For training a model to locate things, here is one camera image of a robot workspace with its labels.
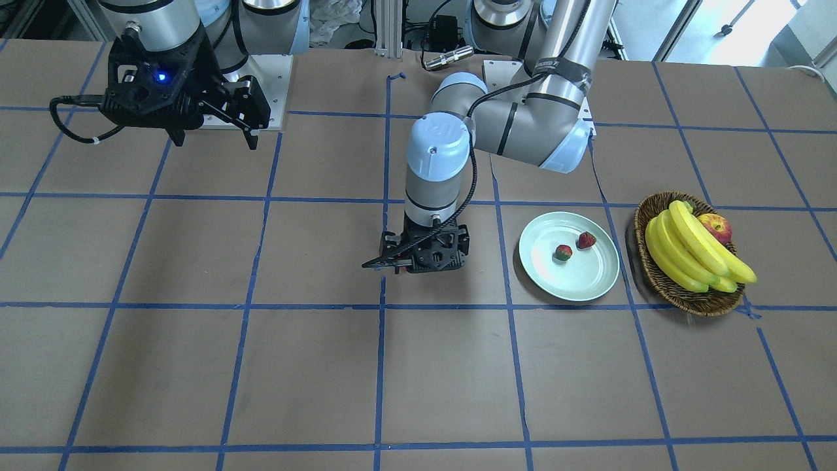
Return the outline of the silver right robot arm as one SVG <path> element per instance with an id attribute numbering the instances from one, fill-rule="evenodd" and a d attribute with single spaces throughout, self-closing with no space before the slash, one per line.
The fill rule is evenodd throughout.
<path id="1" fill-rule="evenodd" d="M 99 112 L 117 128 L 167 132 L 182 146 L 207 116 L 242 131 L 249 149 L 269 127 L 269 81 L 255 56 L 310 44 L 307 1 L 101 1 L 116 38 Z"/>

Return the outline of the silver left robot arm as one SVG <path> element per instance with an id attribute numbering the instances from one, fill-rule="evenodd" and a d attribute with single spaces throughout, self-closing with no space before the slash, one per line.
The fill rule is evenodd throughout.
<path id="1" fill-rule="evenodd" d="M 580 113 L 613 11 L 613 1 L 470 2 L 469 44 L 519 60 L 520 72 L 493 92 L 469 72 L 442 81 L 407 142 L 403 231 L 382 234 L 367 268 L 464 264 L 470 236 L 456 220 L 475 191 L 461 194 L 466 168 L 477 172 L 476 151 L 553 172 L 576 169 L 591 137 Z"/>

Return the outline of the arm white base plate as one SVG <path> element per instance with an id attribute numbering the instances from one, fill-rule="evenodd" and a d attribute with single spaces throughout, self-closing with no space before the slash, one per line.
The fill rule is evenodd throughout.
<path id="1" fill-rule="evenodd" d="M 201 45 L 194 56 L 192 68 L 196 81 L 209 86 L 212 86 L 212 81 L 221 81 L 228 86 L 233 86 L 237 80 L 248 82 L 252 92 L 266 101 L 265 105 L 255 107 L 255 111 L 261 110 L 266 115 L 267 123 L 260 131 L 282 130 L 294 56 L 247 56 L 239 65 L 225 70 L 218 65 L 218 60 L 206 44 Z M 232 105 L 218 109 L 200 105 L 180 127 L 184 130 L 242 131 L 244 120 L 239 117 L 238 111 L 232 109 Z"/>
<path id="2" fill-rule="evenodd" d="M 592 122 L 587 93 L 558 75 L 550 75 L 537 83 L 530 80 L 525 63 L 518 60 L 485 60 L 483 74 L 488 92 L 514 86 L 494 96 L 518 104 L 518 110 L 530 111 L 533 122 L 542 128 L 568 133 L 572 128 L 583 129 L 589 139 L 597 136 Z"/>

